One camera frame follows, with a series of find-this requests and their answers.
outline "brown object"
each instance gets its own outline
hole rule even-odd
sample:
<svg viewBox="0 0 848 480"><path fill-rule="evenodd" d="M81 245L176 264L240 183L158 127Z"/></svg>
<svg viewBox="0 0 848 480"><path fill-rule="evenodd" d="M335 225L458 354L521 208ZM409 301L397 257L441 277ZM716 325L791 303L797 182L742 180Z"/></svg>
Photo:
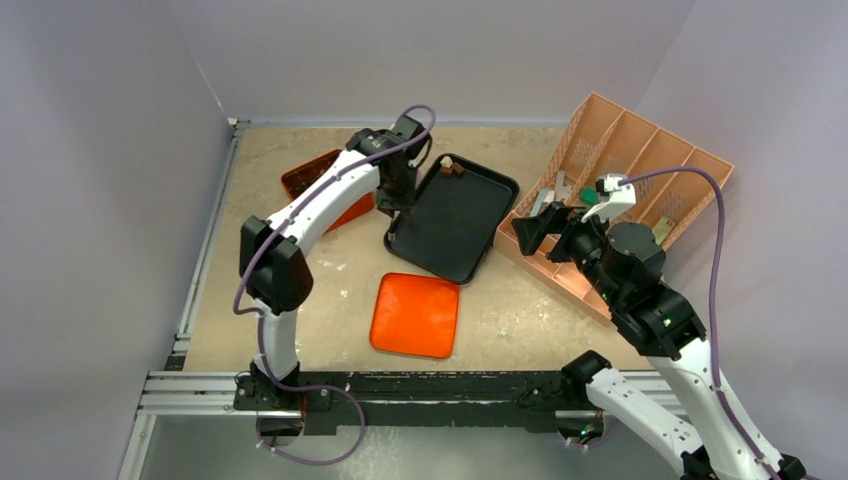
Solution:
<svg viewBox="0 0 848 480"><path fill-rule="evenodd" d="M593 93L574 112L542 178L498 226L494 247L584 312L609 324L606 303L574 264L554 264L545 258L556 237L548 235L535 255L525 257L518 251L510 222L529 214L539 190L553 188L560 170L565 172L566 184L573 187L565 204L578 205L580 191L594 188L599 175L634 176L680 165L702 168L722 186L733 171L733 165ZM666 250L715 197L709 184L693 174L653 177L634 186L636 205L612 223L639 222L652 228L667 217L676 226L661 244Z"/></svg>

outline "white wall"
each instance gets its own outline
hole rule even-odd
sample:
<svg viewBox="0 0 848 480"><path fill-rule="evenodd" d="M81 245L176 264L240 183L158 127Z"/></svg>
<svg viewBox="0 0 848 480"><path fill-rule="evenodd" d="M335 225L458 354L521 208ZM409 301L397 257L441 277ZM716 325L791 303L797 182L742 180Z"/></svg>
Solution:
<svg viewBox="0 0 848 480"><path fill-rule="evenodd" d="M228 126L165 0L0 4L0 465L117 475Z"/></svg>
<svg viewBox="0 0 848 480"><path fill-rule="evenodd" d="M565 123L635 107L694 0L169 0L228 116Z"/></svg>
<svg viewBox="0 0 848 480"><path fill-rule="evenodd" d="M699 1L637 111L737 166L718 314L729 380L811 473L848 471L848 4ZM704 318L715 213L670 252Z"/></svg>

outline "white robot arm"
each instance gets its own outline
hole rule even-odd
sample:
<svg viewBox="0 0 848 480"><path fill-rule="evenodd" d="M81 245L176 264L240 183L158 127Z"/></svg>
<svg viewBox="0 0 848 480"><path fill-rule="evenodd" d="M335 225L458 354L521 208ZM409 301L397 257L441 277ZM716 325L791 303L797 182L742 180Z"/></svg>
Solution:
<svg viewBox="0 0 848 480"><path fill-rule="evenodd" d="M610 306L619 333L668 383L692 425L630 388L595 352L563 369L575 372L577 395L620 419L684 479L802 478L801 463L781 455L763 437L721 372L723 399L716 391L704 326L685 297L661 281L665 252L650 229L629 222L609 226L609 220L636 203L635 189L625 180L617 174L599 178L596 189L602 201L588 210L555 202L539 216L515 219L512 225L525 255L532 255L545 235L560 234L548 259L578 266Z"/></svg>

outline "floor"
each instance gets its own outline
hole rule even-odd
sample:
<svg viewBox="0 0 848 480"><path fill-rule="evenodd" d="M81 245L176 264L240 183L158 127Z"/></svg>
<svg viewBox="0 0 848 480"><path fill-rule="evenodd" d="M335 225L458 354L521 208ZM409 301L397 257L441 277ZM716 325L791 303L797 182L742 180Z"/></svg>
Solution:
<svg viewBox="0 0 848 480"><path fill-rule="evenodd" d="M185 370L247 368L256 349L256 322L236 317L231 308L241 224L250 215L265 218L285 206L280 176L340 148L355 131L247 130L213 243ZM464 156L512 177L523 194L542 174L561 134L561 128L437 128L430 158L444 152ZM373 349L368 334L381 277L388 272L426 273L386 251L382 237L387 227L388 217L372 211L326 234L308 257L315 287L298 316L302 369L558 370L587 349L622 370L649 368L615 330L587 317L494 250L475 279L462 287L450 358Z"/></svg>

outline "wooden surface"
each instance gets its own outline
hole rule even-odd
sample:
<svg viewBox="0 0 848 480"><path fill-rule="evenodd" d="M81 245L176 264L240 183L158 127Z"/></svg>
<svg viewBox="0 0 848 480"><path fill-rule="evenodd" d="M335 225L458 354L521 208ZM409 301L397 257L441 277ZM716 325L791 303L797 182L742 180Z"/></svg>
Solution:
<svg viewBox="0 0 848 480"><path fill-rule="evenodd" d="M185 369L238 371L256 349L256 321L236 317L239 229L266 218L287 199L282 173L343 146L353 129L251 128L221 218ZM431 159L456 153L532 188L561 128L437 128ZM423 172L429 167L421 168ZM380 279L387 272L426 272L390 254L382 237L388 217L372 211L326 234L307 261L315 287L297 325L304 370L554 370L587 349L619 369L649 368L615 330L588 318L492 250L462 287L453 355L433 360L386 354L368 343ZM242 299L246 305L249 299Z"/></svg>

